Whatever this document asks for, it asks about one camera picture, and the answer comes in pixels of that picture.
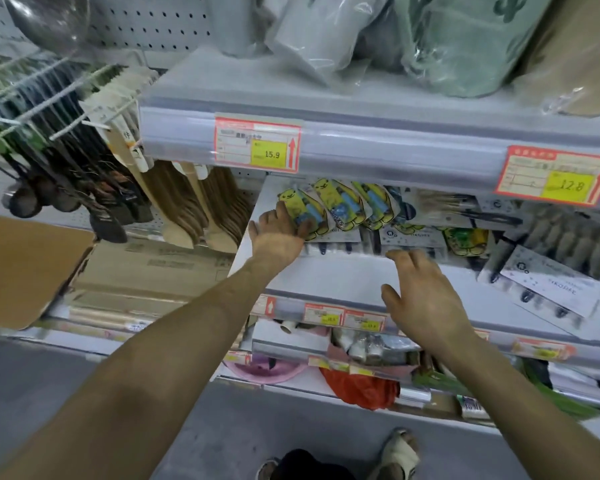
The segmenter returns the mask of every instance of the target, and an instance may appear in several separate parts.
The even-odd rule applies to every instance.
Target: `beige container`
[[[545,112],[600,116],[600,0],[556,0],[514,81]]]

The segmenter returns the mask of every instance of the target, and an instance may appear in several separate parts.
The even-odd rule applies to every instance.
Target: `red plastic bag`
[[[387,409],[400,394],[400,383],[320,368],[327,384],[347,404],[375,411]]]

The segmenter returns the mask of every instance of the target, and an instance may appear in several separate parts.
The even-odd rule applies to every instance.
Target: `gray floor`
[[[95,364],[0,342],[0,462],[48,420]],[[419,479],[526,479],[503,439],[417,420],[210,384],[154,478],[251,480],[263,460],[305,448],[363,479],[393,428],[413,430]]]

